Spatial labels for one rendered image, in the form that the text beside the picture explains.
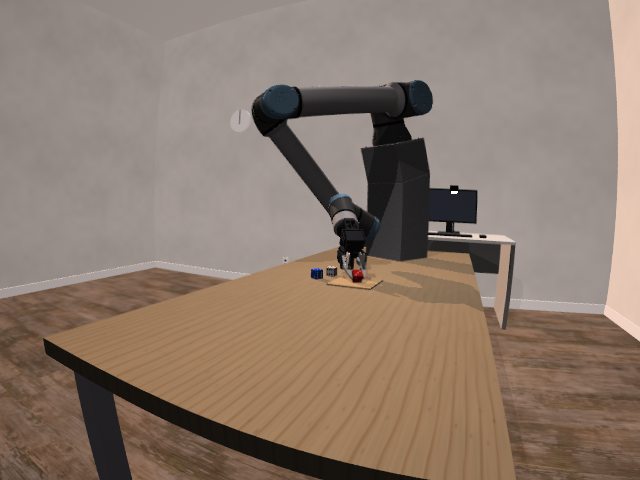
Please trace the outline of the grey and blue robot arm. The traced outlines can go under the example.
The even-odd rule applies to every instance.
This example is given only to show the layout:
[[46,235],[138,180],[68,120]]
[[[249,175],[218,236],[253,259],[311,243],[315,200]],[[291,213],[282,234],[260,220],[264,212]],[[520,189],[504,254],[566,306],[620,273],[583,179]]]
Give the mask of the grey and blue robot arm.
[[404,118],[427,114],[432,108],[433,96],[421,80],[406,83],[316,87],[279,84],[268,88],[252,104],[256,127],[272,140],[328,212],[337,236],[337,227],[344,218],[355,218],[357,228],[363,229],[366,239],[378,233],[380,221],[354,204],[348,195],[338,193],[284,118],[370,113],[373,146],[409,141],[412,137]]

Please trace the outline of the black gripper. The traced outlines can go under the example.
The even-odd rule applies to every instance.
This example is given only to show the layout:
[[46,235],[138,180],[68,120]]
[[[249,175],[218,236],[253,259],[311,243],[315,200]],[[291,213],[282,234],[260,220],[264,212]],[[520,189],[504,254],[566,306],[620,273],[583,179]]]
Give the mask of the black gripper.
[[[349,223],[349,226],[347,226],[347,223]],[[351,224],[352,224],[352,228],[351,228]],[[363,275],[364,275],[363,279],[364,279],[366,274],[367,255],[361,249],[364,249],[366,239],[365,239],[363,229],[357,229],[356,224],[355,225],[354,224],[355,224],[354,218],[351,218],[351,219],[344,218],[344,221],[341,224],[339,224],[337,227],[337,234],[340,237],[340,242],[339,242],[340,246],[337,250],[337,260],[341,265],[341,267],[344,269],[344,271],[347,273],[347,275],[351,279],[353,279],[353,274],[350,270],[350,258],[355,258],[356,263],[360,267],[359,270],[362,270],[363,272]],[[342,230],[342,229],[346,229],[346,230]],[[342,231],[342,236],[341,236],[341,231]],[[343,245],[343,241],[345,243],[344,245]],[[365,262],[365,259],[366,259],[366,262]]]

